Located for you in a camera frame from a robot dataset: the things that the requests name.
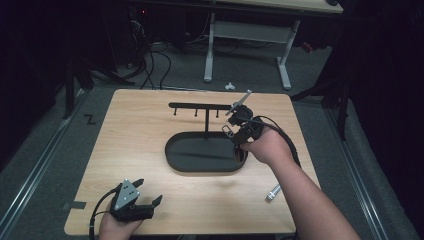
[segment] black cable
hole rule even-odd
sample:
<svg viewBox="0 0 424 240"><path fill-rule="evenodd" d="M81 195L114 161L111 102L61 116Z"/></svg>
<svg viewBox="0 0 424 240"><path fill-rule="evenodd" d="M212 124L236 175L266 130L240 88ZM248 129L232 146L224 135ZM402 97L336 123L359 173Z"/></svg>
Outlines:
<svg viewBox="0 0 424 240"><path fill-rule="evenodd" d="M229 51L220 51L220 50L218 50L215 46L214 46L214 51L216 51L216 52L218 52L218 53L225 53L225 54L230 54L230 53L233 53L233 52L235 52L238 48L239 48L239 43L240 43L240 40L233 40L233 41L235 41L235 43L234 43L234 48L233 49L231 49L231 50L229 50ZM233 45L233 44L231 44L231 43L229 43L229 44L225 44L225 40L223 40L223 39L221 39L221 42L224 42L224 44L222 44L222 45L220 45L220 46L229 46L229 45Z"/></svg>
<svg viewBox="0 0 424 240"><path fill-rule="evenodd" d="M155 89L155 85L153 84L153 81L152 81L152 79L150 78L150 76L151 76L151 75L152 75L152 73L153 73L153 70L155 69L155 61L154 61L154 59L153 59L153 54L152 54L151 49L149 49L149 53L150 53L150 59L152 60L152 68L151 68L151 70L150 70L150 72L149 72L149 71L147 71L147 67L146 67L146 74L147 74L147 77L146 77L146 79L144 80L143 84L141 85L140 89L143 89L143 88L144 88L144 86L146 85L147 81L150 81L150 83L152 84L152 89Z"/></svg>
<svg viewBox="0 0 424 240"><path fill-rule="evenodd" d="M202 40L199 40L197 42L186 43L185 46L188 47L188 48L191 48L191 49L195 49L195 50L202 50L202 49L205 49L209 46L209 43L207 41L205 41L206 39L202 39ZM192 45L201 45L201 47L193 47Z"/></svg>
<svg viewBox="0 0 424 240"><path fill-rule="evenodd" d="M103 213L108 213L108 212L110 212L110 211L98 212L98 213L96 213L96 215L95 215L95 216L100 215L100 214L103 214Z"/></svg>
<svg viewBox="0 0 424 240"><path fill-rule="evenodd" d="M165 55L165 54L163 54L161 52L154 52L154 53L157 53L157 54L160 54L160 55L164 56L166 59L168 59L168 62L169 62L168 69L166 70L165 74L163 75L163 77L161 78L161 80L159 82L159 89L162 90L163 80L165 79L166 75L168 75L169 70L171 70L171 59L167 55Z"/></svg>
<svg viewBox="0 0 424 240"><path fill-rule="evenodd" d="M129 73L127 75L124 75L120 78L122 78L124 80L128 80L130 78L133 78L133 77L139 75L140 73L142 73L145 70L147 64L146 64L146 61L144 60L143 55L147 51L146 47L148 46L147 43L150 40L150 38L151 38L151 35L148 35L144 39L142 39L140 47L136 51L136 57L135 57L134 61L136 62L136 64L138 64L137 69L134 72ZM108 77L101 77L101 76L99 76L99 75L97 75L93 72L91 72L91 75L94 78L99 79L101 81L112 81L113 80L113 79L108 78Z"/></svg>
<svg viewBox="0 0 424 240"><path fill-rule="evenodd" d="M94 240L94 222L96 221L97 216L97 209L99 208L100 204L105 200L109 195L117 192L122 186L122 183L120 183L116 188L110 190L108 193L106 193L102 198L100 198L99 202L97 203L96 207L93 210L93 214L91 215L90 219L90 226L88 229L88 235L90 237L90 240Z"/></svg>

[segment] black oval base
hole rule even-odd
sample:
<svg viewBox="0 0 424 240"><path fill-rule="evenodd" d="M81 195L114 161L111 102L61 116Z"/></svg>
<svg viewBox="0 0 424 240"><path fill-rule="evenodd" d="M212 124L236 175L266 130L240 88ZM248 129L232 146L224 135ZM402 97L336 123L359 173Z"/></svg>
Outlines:
<svg viewBox="0 0 424 240"><path fill-rule="evenodd" d="M247 158L247 152L236 150L223 132L177 133L166 143L165 155L180 172L233 172Z"/></svg>

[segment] metal stand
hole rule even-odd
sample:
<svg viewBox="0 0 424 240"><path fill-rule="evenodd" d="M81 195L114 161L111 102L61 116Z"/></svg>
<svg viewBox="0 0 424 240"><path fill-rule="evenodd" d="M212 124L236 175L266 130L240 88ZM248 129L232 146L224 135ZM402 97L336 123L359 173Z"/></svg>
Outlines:
<svg viewBox="0 0 424 240"><path fill-rule="evenodd" d="M73 59L69 58L69 62L66 65L66 112L64 119L67 119L74 111L75 105L75 91L74 91L74 80L75 78L79 82L82 89L91 90L94 87L94 82L91 78L91 74L87 68Z"/></svg>
<svg viewBox="0 0 424 240"><path fill-rule="evenodd" d="M215 37L225 37L261 42L283 43L284 51L281 57L277 58L277 65L280 71L281 82L283 88L291 89L289 76L286 69L286 60L289 56L291 46L296 37L297 29L300 21L296 20L292 27L273 27L265 25L244 24L227 21L215 21L215 13L211 13L211 21L209 26L209 46L206 56L205 66L205 82L212 81L213 72L213 44Z"/></svg>
<svg viewBox="0 0 424 240"><path fill-rule="evenodd" d="M247 158L247 152L236 151L234 144L227 135L220 131L209 131L209 112L230 110L230 105L169 103L177 115L178 108L195 110L197 117L199 109L205 110L204 132L181 132L172 136L165 146L168 164L180 172L234 172L240 169Z"/></svg>

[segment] desk leg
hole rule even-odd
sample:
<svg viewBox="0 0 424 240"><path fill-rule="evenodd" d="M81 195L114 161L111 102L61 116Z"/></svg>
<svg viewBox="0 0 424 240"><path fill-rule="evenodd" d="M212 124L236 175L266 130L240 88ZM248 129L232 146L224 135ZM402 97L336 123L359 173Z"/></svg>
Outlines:
<svg viewBox="0 0 424 240"><path fill-rule="evenodd" d="M290 49L293 45L294 38L296 37L296 33L297 33L297 29L299 28L299 24L300 24L299 20L294 22L293 27L290 31L289 37L287 39L287 43L286 43L286 47L285 47L284 52L283 52L283 56L277 58L278 69L280 70L280 77L281 77L281 81L283 83L283 88L285 90L291 89L290 79L289 79L289 76L287 74L287 69L286 69L286 61L287 61L287 57L289 56Z"/></svg>
<svg viewBox="0 0 424 240"><path fill-rule="evenodd" d="M209 48L208 48L208 55L206 56L205 77L204 77L205 82L212 81L214 35L215 35L215 13L211 13L211 23L209 26Z"/></svg>

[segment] small metal bolt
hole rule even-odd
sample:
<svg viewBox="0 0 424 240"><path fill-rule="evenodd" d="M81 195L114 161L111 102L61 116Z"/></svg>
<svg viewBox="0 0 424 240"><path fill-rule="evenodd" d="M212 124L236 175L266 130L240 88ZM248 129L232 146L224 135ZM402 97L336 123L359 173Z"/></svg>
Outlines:
<svg viewBox="0 0 424 240"><path fill-rule="evenodd" d="M268 195L266 196L266 199L271 201L272 199L274 199L277 196L277 193L281 191L281 186L280 184L278 184L277 186L275 186L274 189L272 189L271 192L268 193Z"/></svg>

